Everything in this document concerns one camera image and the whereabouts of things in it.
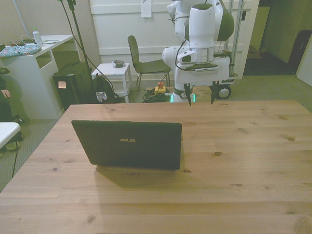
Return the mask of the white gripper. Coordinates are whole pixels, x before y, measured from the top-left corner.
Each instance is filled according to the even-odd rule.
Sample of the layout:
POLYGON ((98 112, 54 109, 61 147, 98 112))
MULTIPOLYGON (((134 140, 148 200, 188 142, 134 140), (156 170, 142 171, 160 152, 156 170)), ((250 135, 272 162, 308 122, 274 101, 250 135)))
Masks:
POLYGON ((218 81, 229 78, 229 63, 230 58, 213 58, 208 61, 206 58, 198 59, 195 62, 180 63, 182 58, 176 59, 175 67, 175 83, 184 84, 184 91, 189 105, 192 105, 191 100, 191 84, 212 82, 210 87, 211 104, 218 95, 218 81))

